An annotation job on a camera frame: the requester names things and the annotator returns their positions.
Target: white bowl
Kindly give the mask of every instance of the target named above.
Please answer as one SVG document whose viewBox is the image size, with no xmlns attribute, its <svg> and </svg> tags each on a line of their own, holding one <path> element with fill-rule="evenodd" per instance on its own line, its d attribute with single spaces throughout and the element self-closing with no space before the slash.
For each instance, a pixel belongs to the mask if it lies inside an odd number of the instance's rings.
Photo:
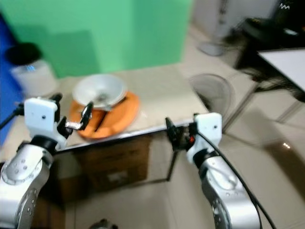
<svg viewBox="0 0 305 229">
<path fill-rule="evenodd" d="M 107 104 L 113 106 L 122 100 L 127 92 L 125 83 L 110 74 L 96 74 L 81 80 L 73 89 L 72 96 L 79 104 L 87 105 L 90 101 L 95 101 L 95 108 L 103 108 Z M 96 98 L 107 95 L 107 99 L 96 102 Z"/>
</svg>

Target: white wall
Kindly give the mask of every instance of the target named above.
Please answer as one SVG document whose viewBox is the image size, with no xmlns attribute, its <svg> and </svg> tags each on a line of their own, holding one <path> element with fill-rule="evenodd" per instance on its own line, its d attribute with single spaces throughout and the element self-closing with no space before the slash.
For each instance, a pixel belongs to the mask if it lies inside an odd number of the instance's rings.
<svg viewBox="0 0 305 229">
<path fill-rule="evenodd" d="M 278 0 L 228 0 L 225 24 L 218 28 L 220 37 L 228 35 L 230 29 L 247 17 L 267 18 L 270 16 Z M 211 36 L 216 30 L 219 18 L 221 0 L 195 0 L 193 21 L 207 35 Z"/>
</svg>

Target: metal table leg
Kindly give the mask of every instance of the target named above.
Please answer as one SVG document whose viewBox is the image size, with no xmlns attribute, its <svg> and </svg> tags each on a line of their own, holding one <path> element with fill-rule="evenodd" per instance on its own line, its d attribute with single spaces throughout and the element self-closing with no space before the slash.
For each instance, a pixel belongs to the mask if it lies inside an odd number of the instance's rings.
<svg viewBox="0 0 305 229">
<path fill-rule="evenodd" d="M 173 151 L 172 161 L 171 161 L 170 167 L 168 169 L 166 181 L 171 181 L 172 174 L 173 174 L 173 168 L 174 168 L 174 166 L 176 164 L 178 155 L 179 155 L 179 151 L 178 150 Z"/>
<path fill-rule="evenodd" d="M 290 116 L 294 115 L 302 107 L 302 105 L 302 102 L 295 101 L 281 116 L 278 117 L 276 122 L 285 123 Z"/>
<path fill-rule="evenodd" d="M 236 118 L 242 113 L 242 111 L 245 109 L 245 107 L 249 104 L 251 99 L 254 96 L 254 93 L 260 86 L 260 82 L 256 82 L 251 89 L 248 91 L 248 93 L 245 95 L 243 100 L 240 102 L 240 104 L 237 106 L 236 110 L 230 115 L 230 117 L 224 122 L 223 125 L 223 134 L 226 132 L 226 130 L 230 127 L 230 125 L 236 120 Z"/>
</svg>

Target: table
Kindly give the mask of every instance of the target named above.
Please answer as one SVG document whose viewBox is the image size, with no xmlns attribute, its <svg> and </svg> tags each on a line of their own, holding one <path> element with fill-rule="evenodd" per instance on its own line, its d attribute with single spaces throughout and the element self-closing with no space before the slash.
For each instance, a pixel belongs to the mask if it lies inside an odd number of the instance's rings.
<svg viewBox="0 0 305 229">
<path fill-rule="evenodd" d="M 263 88 L 262 83 L 264 80 L 257 81 L 240 102 L 237 109 L 225 121 L 223 133 L 226 132 L 229 126 L 240 115 L 255 93 L 286 88 L 296 88 L 302 94 L 305 93 L 305 49 L 259 52 L 259 56 L 276 69 L 283 76 L 286 82 L 284 84 L 274 84 L 268 88 Z M 294 112 L 298 110 L 301 104 L 302 103 L 299 101 L 295 102 L 277 119 L 277 121 L 280 123 L 284 122 L 290 115 L 294 114 Z"/>
<path fill-rule="evenodd" d="M 59 154 L 93 145 L 103 146 L 122 139 L 165 130 L 165 117 L 170 117 L 175 124 L 183 126 L 193 121 L 194 113 L 208 113 L 189 83 L 180 75 L 174 65 L 113 74 L 121 78 L 127 84 L 128 89 L 140 98 L 140 111 L 134 122 L 123 133 L 101 140 L 84 139 L 74 131 L 68 138 L 67 147 L 58 151 Z M 83 78 L 66 77 L 59 80 L 60 85 L 56 92 L 63 94 L 61 115 L 69 114 L 72 102 L 71 92 Z M 20 116 L 16 118 L 0 149 L 0 162 L 12 158 L 23 140 L 30 140 L 30 136 L 24 124 L 24 117 Z M 176 156 L 177 152 L 174 152 L 167 180 L 171 178 Z"/>
</svg>

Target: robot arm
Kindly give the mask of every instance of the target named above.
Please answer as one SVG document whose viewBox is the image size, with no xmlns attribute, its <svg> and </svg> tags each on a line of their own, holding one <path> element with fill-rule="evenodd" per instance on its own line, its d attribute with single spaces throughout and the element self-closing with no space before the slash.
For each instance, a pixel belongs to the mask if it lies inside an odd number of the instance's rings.
<svg viewBox="0 0 305 229">
<path fill-rule="evenodd" d="M 31 98 L 24 103 L 25 124 L 31 142 L 19 146 L 16 156 L 7 161 L 0 176 L 0 228 L 31 227 L 36 200 L 49 178 L 53 155 L 66 146 L 73 129 L 84 129 L 89 122 L 93 103 L 81 114 L 80 123 L 60 118 L 62 95 L 50 99 Z"/>
<path fill-rule="evenodd" d="M 196 115 L 187 135 L 176 129 L 169 119 L 166 123 L 173 149 L 187 150 L 188 160 L 199 169 L 202 190 L 211 204 L 215 228 L 260 229 L 259 213 L 241 181 L 225 160 L 199 135 L 203 133 L 217 146 L 222 137 L 221 116 L 216 113 Z"/>
</svg>

